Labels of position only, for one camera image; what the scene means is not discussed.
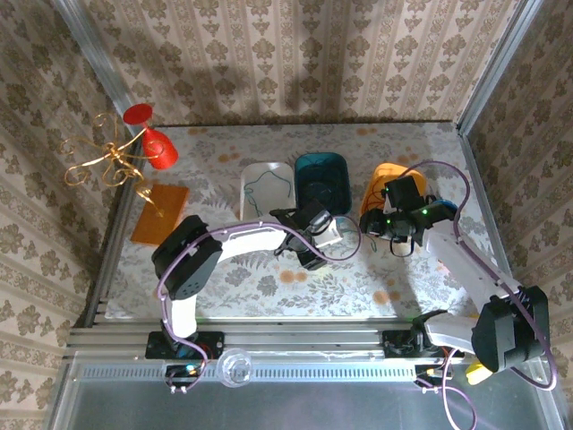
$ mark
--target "red cup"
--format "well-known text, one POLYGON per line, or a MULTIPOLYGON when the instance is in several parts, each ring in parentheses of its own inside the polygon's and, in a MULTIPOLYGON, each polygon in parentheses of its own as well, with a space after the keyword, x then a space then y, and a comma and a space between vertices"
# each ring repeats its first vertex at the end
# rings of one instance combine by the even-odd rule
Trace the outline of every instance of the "red cup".
POLYGON ((141 146, 146 157, 152 157, 149 159, 151 166, 158 170, 170 168, 179 158, 171 140, 157 130, 146 128, 141 137, 141 146))

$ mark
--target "white plastic bowl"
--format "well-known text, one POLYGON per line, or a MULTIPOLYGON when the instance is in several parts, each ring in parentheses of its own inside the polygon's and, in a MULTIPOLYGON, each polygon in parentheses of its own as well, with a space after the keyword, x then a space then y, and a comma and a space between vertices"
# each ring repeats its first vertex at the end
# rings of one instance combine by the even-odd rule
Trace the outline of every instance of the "white plastic bowl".
POLYGON ((273 209, 296 207, 295 173, 286 163, 254 163, 241 174, 240 219, 257 219, 273 209))

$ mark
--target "orange wooden block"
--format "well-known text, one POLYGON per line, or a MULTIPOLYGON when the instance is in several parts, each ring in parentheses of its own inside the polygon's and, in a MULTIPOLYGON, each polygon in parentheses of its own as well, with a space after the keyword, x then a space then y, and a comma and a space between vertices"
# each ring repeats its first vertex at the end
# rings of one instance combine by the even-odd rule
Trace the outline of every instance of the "orange wooden block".
POLYGON ((175 185, 153 185, 150 199, 163 211, 159 216, 155 208, 145 203, 137 225, 133 230, 132 242, 159 246, 171 234, 183 212, 189 189, 175 185))

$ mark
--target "gold wire sculpture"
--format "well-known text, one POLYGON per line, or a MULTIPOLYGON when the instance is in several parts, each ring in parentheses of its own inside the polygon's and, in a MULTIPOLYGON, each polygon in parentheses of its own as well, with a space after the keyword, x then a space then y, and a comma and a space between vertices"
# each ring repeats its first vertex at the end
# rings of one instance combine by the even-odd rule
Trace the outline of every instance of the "gold wire sculpture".
POLYGON ((130 163, 130 159, 155 159, 159 157, 165 150, 164 143, 162 141, 150 141, 146 142, 146 145, 160 144, 158 147, 160 150, 154 150, 155 155, 151 157, 132 155, 127 152, 131 146, 137 142, 137 140, 143 136, 147 131, 144 128, 139 133, 137 133, 128 143, 120 144, 118 136, 118 125, 117 116, 108 112, 98 114, 93 119, 93 126, 102 128, 107 121, 112 121, 114 124, 114 140, 111 142, 105 142, 101 145, 96 144, 94 141, 87 139, 82 136, 72 136, 67 138, 60 144, 60 153, 64 155, 73 155, 76 150, 76 145, 72 142, 86 143, 89 146, 97 148, 102 151, 102 156, 93 159, 91 161, 86 161, 84 163, 71 166, 64 173, 64 181, 69 186, 77 186, 84 184, 91 177, 90 166, 95 166, 99 162, 107 161, 108 165, 106 170, 101 176, 101 180, 105 186, 116 187, 125 184, 128 179, 133 179, 133 188, 135 192, 146 202, 151 204, 157 214, 162 217, 163 211, 158 208, 158 206, 150 198, 151 190, 147 187, 145 177, 142 172, 130 163))

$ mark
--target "wire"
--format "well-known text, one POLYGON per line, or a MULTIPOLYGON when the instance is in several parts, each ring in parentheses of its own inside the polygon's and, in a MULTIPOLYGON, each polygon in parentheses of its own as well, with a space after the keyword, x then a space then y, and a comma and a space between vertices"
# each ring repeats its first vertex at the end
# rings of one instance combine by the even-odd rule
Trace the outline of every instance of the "wire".
POLYGON ((187 385, 181 389, 176 388, 175 389, 176 391, 187 392, 192 387, 194 387, 195 384, 203 376, 205 366, 209 360, 207 357, 207 354, 205 353, 205 351, 201 347, 199 347, 198 345, 194 344, 193 342, 191 342, 187 339, 180 338, 179 336, 175 335, 175 333, 173 331, 173 327, 171 326, 171 323, 169 322, 169 316, 168 316, 168 312, 167 312, 167 292, 164 292, 163 287, 165 286, 165 282, 166 282, 167 278, 169 277, 171 272, 174 270, 174 268, 177 266, 177 264, 179 264, 183 260, 183 258, 185 258, 185 256, 192 249, 194 249, 198 244, 200 244, 203 240, 205 240, 208 237, 223 236, 223 235, 226 235, 227 233, 242 232, 242 231, 252 229, 252 228, 263 228, 263 227, 278 228, 280 230, 286 231, 287 233, 290 233, 291 235, 297 237, 303 243, 303 245, 305 245, 313 254, 317 255, 318 257, 320 257, 323 260, 326 260, 327 262, 344 262, 344 261, 349 260, 350 258, 354 257, 356 255, 356 253, 358 253, 358 251, 360 250, 360 245, 362 244, 362 232, 360 230, 360 227, 356 223, 356 221, 354 221, 353 219, 351 219, 349 217, 346 217, 344 215, 337 215, 336 217, 333 217, 333 218, 334 219, 346 219, 346 220, 350 221, 353 224, 353 226, 355 227, 356 233, 358 234, 358 244, 356 245, 356 249, 352 253, 350 253, 348 256, 343 257, 343 258, 329 257, 329 256, 323 254, 321 252, 321 250, 319 250, 317 247, 315 247, 313 244, 311 244, 308 240, 306 240, 306 238, 303 235, 301 235, 298 231, 296 231, 290 227, 283 226, 280 223, 269 222, 269 221, 246 222, 244 224, 238 224, 238 225, 227 227, 227 228, 216 228, 214 230, 203 233, 202 235, 197 237, 189 245, 187 245, 179 255, 177 255, 177 257, 171 262, 171 264, 169 264, 169 266, 167 267, 167 269, 165 270, 165 272, 163 273, 163 275, 161 276, 161 278, 159 279, 159 282, 158 282, 156 294, 157 294, 158 299, 161 301, 161 313, 162 313, 161 320, 162 320, 163 324, 165 325, 166 332, 167 332, 167 334, 169 334, 171 339, 173 339, 175 342, 182 343, 182 344, 188 346, 189 348, 193 348, 194 350, 196 350, 201 355, 202 361, 201 361, 200 372, 197 374, 197 378, 192 383, 190 383, 189 385, 187 385))
POLYGON ((380 206, 383 203, 384 202, 369 202, 368 204, 366 204, 366 211, 369 211, 370 209, 380 208, 380 206))
POLYGON ((451 425, 451 427, 454 430, 461 430, 461 429, 458 427, 458 425, 454 421, 454 418, 451 416, 451 413, 449 412, 447 391, 453 391, 453 392, 456 392, 457 394, 459 394, 461 396, 461 398, 466 401, 467 406, 469 406, 469 408, 472 411, 472 424, 469 427, 469 430, 475 430, 475 428, 477 427, 477 412, 475 410, 474 403, 469 398, 469 396, 467 394, 465 394, 463 391, 461 391, 459 388, 450 387, 446 384, 446 382, 447 382, 446 376, 448 375, 448 369, 449 369, 449 366, 451 365, 451 359, 454 357, 454 355, 457 352, 458 352, 458 350, 453 348, 446 355, 446 358, 445 358, 444 363, 443 363, 443 370, 442 370, 443 376, 441 377, 441 385, 433 385, 432 383, 429 383, 428 381, 426 381, 425 379, 420 378, 420 377, 416 377, 415 381, 418 383, 418 385, 423 385, 430 390, 441 390, 441 398, 444 402, 444 411, 446 412, 446 418, 448 419, 449 424, 451 425))
MULTIPOLYGON (((356 230, 353 228, 343 228, 339 230, 340 233, 344 234, 344 233, 355 233, 356 230)), ((376 241, 374 240, 374 238, 370 235, 363 235, 363 237, 367 237, 371 240, 370 243, 370 248, 376 253, 378 252, 378 246, 376 246, 376 241)))
POLYGON ((203 348, 203 351, 208 353, 207 357, 210 356, 211 358, 213 358, 213 351, 211 351, 211 348, 209 348, 209 345, 207 345, 206 343, 198 343, 197 346, 199 348, 203 348))
POLYGON ((255 212, 257 213, 257 217, 262 217, 263 213, 259 210, 259 205, 257 204, 256 200, 254 200, 254 197, 252 196, 254 193, 254 190, 252 188, 247 188, 247 187, 249 185, 256 184, 257 182, 259 182, 261 180, 261 178, 263 176, 265 176, 268 173, 271 173, 276 179, 280 179, 281 181, 286 182, 288 184, 288 196, 287 197, 290 197, 290 194, 293 192, 293 185, 291 184, 291 182, 289 180, 285 179, 284 177, 280 177, 279 175, 277 175, 272 170, 267 170, 266 172, 261 173, 261 175, 256 180, 251 181, 251 182, 247 182, 245 185, 243 185, 244 195, 247 198, 247 202, 249 202, 249 204, 251 204, 251 206, 254 208, 255 212))
POLYGON ((376 178, 376 180, 374 181, 374 183, 372 184, 372 186, 370 187, 370 192, 368 193, 368 195, 366 196, 366 199, 364 200, 366 202, 366 210, 369 211, 372 206, 377 207, 380 206, 381 203, 383 205, 383 203, 386 202, 386 200, 383 198, 383 191, 379 190, 379 191, 374 191, 374 188, 376 188, 376 185, 382 180, 385 179, 385 176, 378 176, 376 178))
POLYGON ((454 357, 454 354, 456 354, 458 352, 457 349, 453 348, 448 356, 446 357, 446 361, 444 363, 444 369, 442 370, 443 372, 443 376, 441 378, 441 398, 444 402, 444 410, 446 411, 446 417, 448 417, 448 421, 451 424, 452 428, 454 428, 454 430, 461 430, 458 425, 456 424, 456 422, 454 421, 454 418, 452 418, 451 413, 449 412, 449 405, 448 405, 448 395, 446 393, 447 390, 450 391, 454 391, 457 394, 459 394, 460 396, 462 396, 462 398, 467 402, 467 404, 469 405, 469 407, 472 409, 472 425, 469 427, 470 430, 474 430, 475 427, 477 426, 477 414, 475 412, 475 406, 474 403, 470 400, 470 398, 467 396, 467 394, 465 394, 463 391, 454 388, 454 387, 448 387, 448 385, 446 385, 446 375, 448 374, 448 368, 449 365, 451 364, 451 359, 454 357))
POLYGON ((392 237, 390 239, 390 252, 392 253, 392 255, 394 255, 395 257, 406 258, 414 253, 414 246, 415 246, 414 239, 410 238, 410 252, 406 255, 398 255, 394 253, 394 239, 395 237, 392 237))
POLYGON ((194 386, 194 383, 197 381, 200 374, 198 373, 196 367, 193 369, 193 371, 197 374, 196 376, 189 375, 189 372, 187 372, 187 370, 185 370, 185 375, 181 375, 181 376, 177 376, 176 370, 172 370, 171 372, 169 372, 169 374, 166 375, 167 379, 165 380, 165 384, 171 390, 172 394, 175 394, 176 392, 187 393, 194 386), (189 378, 190 376, 195 378, 195 380, 193 380, 192 383, 180 383, 180 385, 177 386, 177 385, 175 385, 175 382, 173 381, 175 378, 185 378, 186 379, 186 378, 189 378))
POLYGON ((466 244, 463 237, 461 237, 461 232, 459 231, 459 218, 461 215, 461 211, 464 209, 464 206, 466 206, 466 203, 469 200, 469 194, 470 194, 470 184, 469 184, 469 180, 467 179, 467 176, 464 175, 464 172, 462 172, 459 168, 457 168, 456 166, 453 166, 453 165, 451 165, 445 161, 426 160, 426 161, 422 161, 420 163, 414 164, 412 167, 408 168, 400 177, 405 175, 410 170, 413 170, 415 168, 419 168, 420 166, 426 166, 426 165, 430 165, 430 164, 436 164, 436 165, 445 166, 447 168, 451 168, 456 173, 458 173, 458 175, 460 175, 461 178, 464 180, 464 184, 466 184, 466 195, 464 196, 464 199, 462 200, 462 202, 458 206, 458 210, 456 212, 456 216, 454 217, 454 224, 453 224, 454 234, 456 235, 456 239, 458 240, 459 245, 464 249, 464 251, 466 251, 466 253, 472 258, 472 260, 474 260, 474 262, 478 266, 480 266, 492 278, 492 280, 497 285, 499 285, 499 287, 502 288, 508 294, 509 299, 517 307, 519 312, 526 319, 526 321, 529 324, 529 326, 531 327, 531 329, 534 331, 535 337, 537 338, 537 340, 541 344, 543 351, 545 352, 545 355, 547 356, 547 362, 549 363, 549 369, 550 369, 549 382, 548 383, 539 383, 537 381, 534 381, 532 378, 530 378, 529 376, 527 376, 526 374, 524 374, 523 372, 521 372, 519 369, 517 369, 515 367, 511 367, 511 370, 515 374, 517 374, 519 377, 521 377, 522 379, 524 379, 525 381, 527 381, 528 383, 532 384, 534 387, 536 387, 540 390, 543 390, 543 391, 553 390, 555 388, 555 386, 557 385, 557 364, 555 362, 555 357, 552 354, 549 341, 545 338, 545 334, 543 333, 541 328, 537 325, 537 322, 535 322, 535 320, 531 316, 531 314, 523 306, 523 304, 521 303, 521 300, 519 300, 519 298, 515 295, 515 293, 511 290, 511 288, 508 287, 508 285, 501 280, 500 275, 498 275, 495 271, 493 271, 490 268, 490 266, 488 266, 478 255, 476 255, 474 253, 474 251, 466 244))
POLYGON ((449 354, 449 352, 448 352, 448 350, 446 349, 446 347, 440 347, 440 348, 441 348, 442 352, 444 353, 444 361, 443 361, 443 363, 441 364, 441 366, 438 367, 438 370, 439 370, 439 369, 442 369, 442 367, 444 367, 444 366, 446 365, 446 358, 448 357, 448 354, 449 354))

